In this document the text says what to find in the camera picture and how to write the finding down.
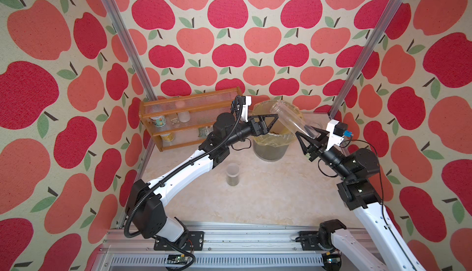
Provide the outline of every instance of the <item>small bottle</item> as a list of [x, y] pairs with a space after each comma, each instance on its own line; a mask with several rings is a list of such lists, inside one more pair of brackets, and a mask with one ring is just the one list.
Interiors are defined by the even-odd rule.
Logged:
[[226, 167], [226, 182], [230, 186], [239, 184], [239, 166], [236, 163], [230, 163]]
[[172, 141], [174, 141], [176, 135], [174, 133], [168, 133], [168, 134], [162, 134], [161, 135], [161, 138], [164, 142], [166, 143], [170, 143]]
[[[184, 108], [184, 107], [185, 107], [184, 101], [177, 101], [176, 102], [176, 108], [177, 109], [181, 109], [181, 108]], [[178, 116], [178, 120], [180, 122], [187, 122], [187, 121], [190, 120], [190, 112], [188, 112], [188, 111], [179, 112], [179, 113], [177, 113], [177, 116]]]

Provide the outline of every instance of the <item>apple wallpaper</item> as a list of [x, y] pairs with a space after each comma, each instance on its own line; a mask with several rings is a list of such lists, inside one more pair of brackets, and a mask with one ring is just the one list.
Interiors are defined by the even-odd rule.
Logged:
[[90, 270], [149, 144], [87, 1], [0, 0], [0, 271]]
[[[159, 98], [239, 86], [304, 112], [329, 110], [388, 2], [115, 1]], [[0, 2], [0, 271], [88, 271], [149, 144], [147, 98], [100, 0]], [[468, 0], [404, 0], [336, 116], [375, 146], [427, 270], [472, 270], [471, 22]]]

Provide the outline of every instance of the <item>cable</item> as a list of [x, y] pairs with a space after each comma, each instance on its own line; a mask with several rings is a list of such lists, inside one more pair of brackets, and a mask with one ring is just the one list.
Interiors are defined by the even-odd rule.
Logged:
[[324, 174], [325, 176], [327, 176], [327, 177], [336, 178], [338, 175], [328, 176], [327, 174], [323, 173], [322, 169], [320, 168], [320, 162], [321, 162], [321, 161], [322, 161], [321, 159], [318, 159], [318, 169], [320, 170], [320, 172], [321, 172], [322, 174]]
[[240, 151], [240, 150], [244, 150], [244, 149], [249, 149], [249, 148], [251, 148], [251, 146], [252, 146], [252, 142], [251, 142], [251, 140], [249, 140], [249, 147], [244, 147], [244, 148], [241, 148], [241, 149], [235, 149], [233, 147], [233, 145], [231, 145], [231, 148], [233, 148], [233, 150], [235, 150], [235, 151]]
[[196, 258], [195, 258], [195, 255], [192, 254], [192, 253], [189, 253], [188, 251], [185, 251], [183, 249], [181, 249], [180, 247], [178, 247], [176, 244], [174, 244], [173, 242], [169, 241], [168, 239], [164, 238], [164, 237], [160, 237], [159, 239], [162, 239], [166, 242], [167, 245], [170, 245], [170, 247], [172, 247], [175, 251], [178, 251], [179, 253], [181, 254], [184, 254], [186, 256], [189, 256], [192, 258], [192, 261], [190, 262], [187, 262], [185, 266], [182, 266], [180, 268], [170, 268], [170, 267], [166, 267], [167, 270], [185, 270], [187, 269], [188, 267], [192, 266], [192, 264], [195, 262]]
[[[352, 141], [359, 141], [359, 142], [364, 142], [368, 145], [370, 145], [373, 149], [374, 149], [374, 152], [375, 152], [375, 156], [377, 157], [377, 162], [379, 162], [379, 155], [377, 154], [377, 150], [375, 149], [374, 145], [370, 144], [369, 142], [367, 141], [364, 141], [364, 140], [352, 140]], [[379, 179], [380, 179], [380, 182], [381, 182], [381, 193], [382, 193], [382, 197], [381, 197], [381, 209], [382, 209], [382, 219], [383, 221], [385, 222], [385, 226], [386, 228], [390, 231], [390, 233], [392, 233], [392, 236], [393, 238], [395, 239], [395, 241], [397, 242], [398, 246], [400, 247], [400, 249], [403, 251], [403, 254], [405, 255], [405, 257], [408, 259], [408, 261], [410, 262], [413, 270], [416, 270], [415, 266], [413, 265], [413, 262], [411, 262], [410, 258], [408, 257], [408, 255], [406, 254], [405, 250], [402, 248], [402, 245], [400, 244], [400, 242], [398, 242], [398, 239], [395, 237], [395, 235], [393, 234], [392, 232], [392, 229], [388, 226], [388, 223], [386, 222], [386, 219], [385, 219], [385, 213], [384, 213], [384, 192], [383, 192], [383, 185], [382, 185], [382, 176], [381, 174], [379, 173]]]
[[126, 220], [125, 227], [124, 227], [124, 235], [126, 238], [133, 238], [141, 234], [140, 231], [136, 231], [133, 233], [129, 233], [129, 228], [131, 227], [131, 222], [133, 221], [134, 216], [136, 215], [136, 212], [138, 209], [143, 205], [143, 203], [147, 200], [147, 198], [158, 188], [158, 187], [163, 187], [165, 186], [165, 183], [172, 178], [176, 173], [180, 172], [184, 168], [186, 168], [189, 165], [193, 165], [196, 161], [202, 159], [203, 157], [209, 155], [210, 153], [213, 153], [214, 151], [218, 150], [223, 146], [227, 140], [234, 134], [236, 131], [236, 128], [239, 124], [239, 121], [241, 119], [241, 115], [243, 113], [243, 104], [239, 102], [239, 96], [236, 96], [234, 101], [231, 103], [231, 111], [232, 113], [234, 112], [234, 109], [236, 109], [236, 122], [232, 128], [232, 130], [227, 134], [227, 136], [219, 143], [218, 145], [215, 146], [215, 148], [211, 149], [208, 152], [205, 152], [191, 161], [187, 161], [186, 163], [182, 164], [180, 167], [174, 169], [171, 173], [169, 173], [167, 176], [165, 176], [162, 180], [160, 180], [156, 185], [154, 185], [150, 190], [148, 190], [143, 197], [134, 205], [133, 210], [131, 213], [128, 215], [128, 219]]
[[343, 144], [344, 142], [346, 142], [347, 140], [344, 140], [341, 142], [341, 144], [339, 144], [339, 148], [346, 148], [347, 146], [349, 146], [349, 144], [351, 144], [351, 141], [353, 140], [353, 136], [351, 136], [351, 138], [349, 138], [349, 142], [347, 142], [346, 145], [344, 146], [341, 146], [341, 144]]

